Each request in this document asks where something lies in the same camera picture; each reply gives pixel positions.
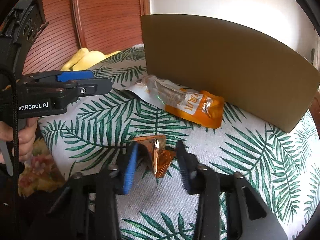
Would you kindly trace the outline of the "person left hand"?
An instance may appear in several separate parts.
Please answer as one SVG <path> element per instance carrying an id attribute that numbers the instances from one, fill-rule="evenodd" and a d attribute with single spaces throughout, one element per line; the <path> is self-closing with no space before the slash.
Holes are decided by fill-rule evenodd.
<path id="1" fill-rule="evenodd" d="M 36 138 L 38 118 L 28 118 L 24 129 L 18 133 L 19 160 L 25 162 L 31 158 Z M 1 141 L 13 141 L 13 128 L 1 121 Z"/>

